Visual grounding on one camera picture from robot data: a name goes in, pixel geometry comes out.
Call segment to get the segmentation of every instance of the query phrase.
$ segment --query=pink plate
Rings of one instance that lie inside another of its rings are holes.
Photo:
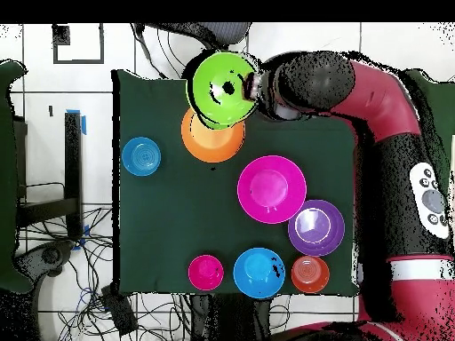
[[[201,255],[191,262],[188,268],[188,278],[199,290],[217,288],[223,280],[223,266],[212,255]]]
[[[307,195],[307,183],[293,161],[266,155],[248,164],[237,185],[243,210],[265,224],[278,224],[295,215]]]

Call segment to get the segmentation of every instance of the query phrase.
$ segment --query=orange cup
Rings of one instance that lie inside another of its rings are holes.
[[[300,257],[291,270],[291,279],[294,286],[304,293],[317,293],[329,281],[329,267],[321,258]]]

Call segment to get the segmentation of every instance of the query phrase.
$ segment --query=bowl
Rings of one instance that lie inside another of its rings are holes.
[[[305,255],[321,257],[335,251],[345,233],[339,210],[324,200],[308,200],[292,216],[288,235],[292,245]]]
[[[249,163],[237,184],[243,210],[265,224],[291,218],[302,206],[307,183],[299,166],[280,155],[266,155]]]
[[[224,130],[205,126],[190,108],[181,124],[183,144],[195,158],[205,163],[221,163],[233,157],[245,138],[245,123],[240,122]]]
[[[284,263],[272,250],[253,248],[245,251],[234,265],[234,281],[246,296],[265,299],[283,286]]]
[[[194,258],[188,268],[189,281],[199,290],[218,288],[223,276],[223,265],[212,255],[200,255]]]
[[[124,146],[122,161],[125,169],[137,177],[153,174],[161,162],[161,152],[155,141],[138,137]]]
[[[241,122],[257,106],[243,94],[243,82],[256,70],[241,53],[214,52],[187,80],[190,106],[209,128],[222,130]]]
[[[303,293],[317,293],[322,290],[329,277],[329,267],[321,258],[300,257],[291,270],[292,283]]]

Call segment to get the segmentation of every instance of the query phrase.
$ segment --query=green bowl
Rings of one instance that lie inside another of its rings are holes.
[[[243,94],[243,80],[251,72],[257,68],[236,52],[215,52],[199,65],[187,96],[207,127],[223,130],[252,114],[257,102]]]

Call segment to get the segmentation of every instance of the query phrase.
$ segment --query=orange bowl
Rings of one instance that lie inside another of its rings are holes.
[[[298,258],[291,270],[291,279],[294,286],[304,293],[317,293],[329,281],[329,267],[321,258]]]
[[[205,163],[221,163],[233,157],[245,139],[245,123],[224,130],[206,127],[190,108],[181,123],[183,144],[195,158]]]

